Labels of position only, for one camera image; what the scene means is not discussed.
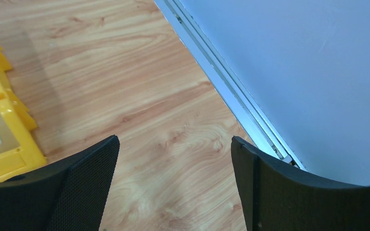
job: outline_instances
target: yellow plastic tab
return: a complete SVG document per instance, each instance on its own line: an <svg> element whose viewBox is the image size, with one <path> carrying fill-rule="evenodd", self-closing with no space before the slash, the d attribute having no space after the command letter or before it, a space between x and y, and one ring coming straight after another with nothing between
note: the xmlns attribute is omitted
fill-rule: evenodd
<svg viewBox="0 0 370 231"><path fill-rule="evenodd" d="M37 127L36 122L6 77L5 71L12 67L1 50L0 47L0 149L3 151L0 152L0 182L47 163L30 134Z"/></svg>

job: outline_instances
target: metal frame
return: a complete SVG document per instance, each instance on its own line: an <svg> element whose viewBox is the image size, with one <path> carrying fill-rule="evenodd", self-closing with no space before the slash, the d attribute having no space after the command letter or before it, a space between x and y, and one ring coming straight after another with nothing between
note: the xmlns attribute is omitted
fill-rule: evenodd
<svg viewBox="0 0 370 231"><path fill-rule="evenodd" d="M255 145L273 157L293 160L298 168L305 170L179 0L155 0L155 3Z"/></svg>

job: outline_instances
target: wooden table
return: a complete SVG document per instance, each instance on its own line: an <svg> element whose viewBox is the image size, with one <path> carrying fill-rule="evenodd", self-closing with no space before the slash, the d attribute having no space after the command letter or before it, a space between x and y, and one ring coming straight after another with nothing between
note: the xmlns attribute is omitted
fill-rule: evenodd
<svg viewBox="0 0 370 231"><path fill-rule="evenodd" d="M245 132L152 0L0 0L0 44L50 162L118 135L100 230L245 229Z"/></svg>

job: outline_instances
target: yellow crate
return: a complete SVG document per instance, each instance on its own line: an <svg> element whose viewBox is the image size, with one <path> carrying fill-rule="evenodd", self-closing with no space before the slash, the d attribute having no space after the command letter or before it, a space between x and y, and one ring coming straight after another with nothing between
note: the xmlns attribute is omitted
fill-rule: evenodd
<svg viewBox="0 0 370 231"><path fill-rule="evenodd" d="M0 47L0 182L47 163L30 134L36 122L6 77L5 71L12 67L1 50Z"/></svg>

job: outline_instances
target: wooden tabletop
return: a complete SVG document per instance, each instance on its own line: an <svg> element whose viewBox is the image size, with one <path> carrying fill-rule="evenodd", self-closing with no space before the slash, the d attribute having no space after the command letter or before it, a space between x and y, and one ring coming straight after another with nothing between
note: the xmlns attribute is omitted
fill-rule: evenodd
<svg viewBox="0 0 370 231"><path fill-rule="evenodd" d="M245 132L152 0L0 0L0 44L50 162L119 137L100 230L245 229Z"/></svg>

